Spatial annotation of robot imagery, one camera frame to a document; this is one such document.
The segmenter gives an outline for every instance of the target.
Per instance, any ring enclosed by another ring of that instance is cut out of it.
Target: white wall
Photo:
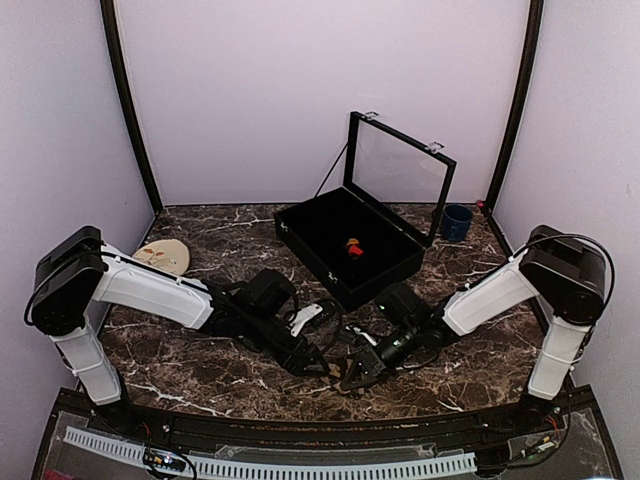
[[[53,346],[22,322],[35,264],[93,224],[131,251],[152,219],[120,112],[99,2],[0,8],[0,471],[30,477],[61,385]]]
[[[514,246],[547,223],[590,235],[617,289],[578,383],[591,383],[628,478],[640,471],[640,3],[545,6],[521,130],[496,218]]]
[[[305,200],[345,143],[350,110],[444,143],[459,161],[450,198],[484,198],[528,3],[118,2],[164,201]]]

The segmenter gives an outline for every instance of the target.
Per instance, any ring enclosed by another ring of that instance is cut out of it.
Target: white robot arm
[[[297,313],[285,322],[277,313],[289,299]],[[110,418],[127,417],[126,389],[86,317],[90,300],[135,308],[214,336],[239,337],[269,351],[294,375],[328,373],[321,352],[300,331],[336,314],[332,302],[299,309],[295,288],[273,270],[228,286],[171,275],[105,244],[96,228],[83,227],[38,263],[25,321],[49,336],[92,402]]]
[[[341,388],[376,383],[393,373],[414,350],[437,353],[505,310],[541,297],[553,308],[553,317],[523,400],[544,418],[608,301],[604,299],[604,257],[571,237],[584,238],[537,227],[527,245],[506,264],[465,285],[435,309],[406,284],[389,287],[375,302],[397,327],[355,356]],[[603,252],[613,268],[608,253]]]

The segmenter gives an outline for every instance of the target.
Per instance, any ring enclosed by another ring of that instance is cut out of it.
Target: blue cup
[[[442,220],[442,238],[452,243],[463,241],[473,219],[473,212],[463,205],[447,205],[444,207]]]

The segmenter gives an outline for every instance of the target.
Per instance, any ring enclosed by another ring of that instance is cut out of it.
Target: metal hinge
[[[443,148],[444,148],[444,145],[442,145],[440,142],[431,142],[429,145],[426,146],[426,150],[428,150],[431,153],[438,153]]]
[[[366,118],[367,120],[373,120],[374,118],[379,117],[379,116],[380,116],[380,114],[379,114],[378,112],[374,112],[374,111],[372,110],[372,111],[370,111],[370,112],[365,112],[365,113],[363,113],[363,114],[362,114],[362,116],[363,116],[364,118]]]

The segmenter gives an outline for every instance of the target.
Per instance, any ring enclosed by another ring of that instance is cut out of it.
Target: marble floor
[[[191,252],[185,276],[248,280],[263,268],[289,277],[305,305],[326,290],[276,237],[273,213],[282,206],[185,206],[165,209],[147,240],[177,238]],[[404,218],[428,229],[430,207],[394,205]],[[505,260],[479,211],[467,239],[439,237],[423,268],[408,280],[430,304]],[[370,305],[349,314],[377,334],[390,325]],[[310,339],[323,345],[335,324]],[[363,393],[343,395],[321,379],[298,378],[266,354],[229,339],[211,338],[171,321],[116,306],[101,333],[105,351],[123,374],[132,400],[173,411],[244,419],[349,421],[397,419],[477,410],[519,398],[542,344],[528,305],[520,305],[448,347],[429,367],[399,375]],[[346,353],[338,345],[329,359]]]

